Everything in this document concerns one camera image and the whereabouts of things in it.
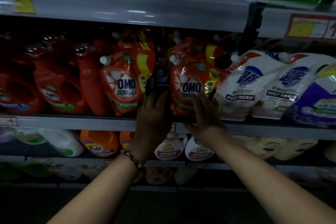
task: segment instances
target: bracelet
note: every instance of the bracelet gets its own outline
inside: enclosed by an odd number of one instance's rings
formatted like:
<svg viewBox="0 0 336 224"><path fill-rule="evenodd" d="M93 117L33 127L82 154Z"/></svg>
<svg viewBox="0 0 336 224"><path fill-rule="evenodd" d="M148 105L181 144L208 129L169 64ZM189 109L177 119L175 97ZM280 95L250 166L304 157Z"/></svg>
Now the bracelet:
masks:
<svg viewBox="0 0 336 224"><path fill-rule="evenodd" d="M129 158L134 162L135 166L137 168L142 168L142 164L139 163L137 159L134 158L132 151L127 151L127 150L121 150L121 153L123 153L126 156L129 156Z"/></svg>

